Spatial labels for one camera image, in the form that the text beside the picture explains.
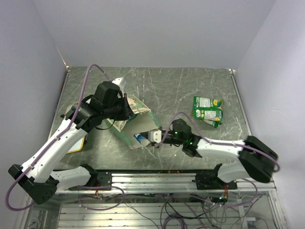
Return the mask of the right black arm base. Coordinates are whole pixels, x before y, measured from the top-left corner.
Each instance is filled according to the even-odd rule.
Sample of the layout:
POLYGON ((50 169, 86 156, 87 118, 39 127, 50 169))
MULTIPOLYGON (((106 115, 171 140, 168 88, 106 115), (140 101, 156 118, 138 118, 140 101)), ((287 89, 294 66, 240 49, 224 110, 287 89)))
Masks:
POLYGON ((231 181, 225 183, 220 180, 212 170, 202 170, 196 173, 195 178, 192 182, 196 184, 197 190, 224 190, 228 188, 229 190, 237 189, 237 183, 231 181))

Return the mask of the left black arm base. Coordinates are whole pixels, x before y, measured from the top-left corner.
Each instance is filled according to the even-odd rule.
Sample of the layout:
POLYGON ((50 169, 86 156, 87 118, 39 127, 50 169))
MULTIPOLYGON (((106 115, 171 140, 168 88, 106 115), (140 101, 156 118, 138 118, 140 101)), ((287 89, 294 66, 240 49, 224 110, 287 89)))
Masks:
POLYGON ((84 187, 71 187, 68 188, 70 191, 108 191, 111 190, 112 185, 112 175, 109 172, 98 172, 97 177, 90 178, 90 180, 87 182, 87 184, 84 185, 84 187))

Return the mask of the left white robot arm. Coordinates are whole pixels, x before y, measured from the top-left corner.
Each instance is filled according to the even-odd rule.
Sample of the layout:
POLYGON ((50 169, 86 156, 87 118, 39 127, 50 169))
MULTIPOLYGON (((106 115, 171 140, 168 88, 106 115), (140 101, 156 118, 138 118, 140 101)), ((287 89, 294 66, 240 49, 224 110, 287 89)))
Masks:
POLYGON ((93 189, 97 185, 98 172, 88 164, 63 171, 54 171, 54 168, 103 120, 125 121, 134 115, 123 91, 125 83, 123 78, 100 83, 94 94, 82 98, 63 115, 57 131, 34 156, 22 165, 9 168, 9 174, 34 203, 43 204, 56 192, 71 187, 93 189))

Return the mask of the blue snack packet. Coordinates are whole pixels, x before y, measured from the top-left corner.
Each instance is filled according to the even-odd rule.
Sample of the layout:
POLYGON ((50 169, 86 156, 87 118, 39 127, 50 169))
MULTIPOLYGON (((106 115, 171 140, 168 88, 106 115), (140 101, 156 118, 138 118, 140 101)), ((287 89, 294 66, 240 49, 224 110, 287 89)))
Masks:
POLYGON ((141 134, 134 134, 133 136, 141 146, 147 146, 150 143, 148 139, 141 134))

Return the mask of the green paper bag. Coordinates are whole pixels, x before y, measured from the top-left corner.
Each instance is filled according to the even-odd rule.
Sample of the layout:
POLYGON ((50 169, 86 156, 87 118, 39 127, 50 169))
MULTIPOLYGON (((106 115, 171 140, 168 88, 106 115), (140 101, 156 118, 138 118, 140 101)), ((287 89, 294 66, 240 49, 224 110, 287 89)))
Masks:
POLYGON ((134 112, 134 116, 131 119, 125 121, 106 119, 104 120, 104 123, 123 140, 130 149, 137 149, 144 146, 141 146, 133 135, 157 129, 159 127, 159 122, 151 109, 135 95, 128 95, 128 102, 134 112))

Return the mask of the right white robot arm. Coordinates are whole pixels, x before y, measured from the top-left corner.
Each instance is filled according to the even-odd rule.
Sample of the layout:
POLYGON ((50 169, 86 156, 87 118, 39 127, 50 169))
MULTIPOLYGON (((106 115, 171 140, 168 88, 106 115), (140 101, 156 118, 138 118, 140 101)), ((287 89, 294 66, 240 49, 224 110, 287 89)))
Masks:
POLYGON ((216 189, 244 178, 269 183, 278 167, 278 155, 257 137, 249 135, 245 140, 235 141, 209 139, 192 133, 191 127, 183 119, 174 120, 171 130, 149 131, 148 140, 153 144, 182 146, 189 157, 215 156, 232 160, 230 164, 214 168, 210 183, 216 189))

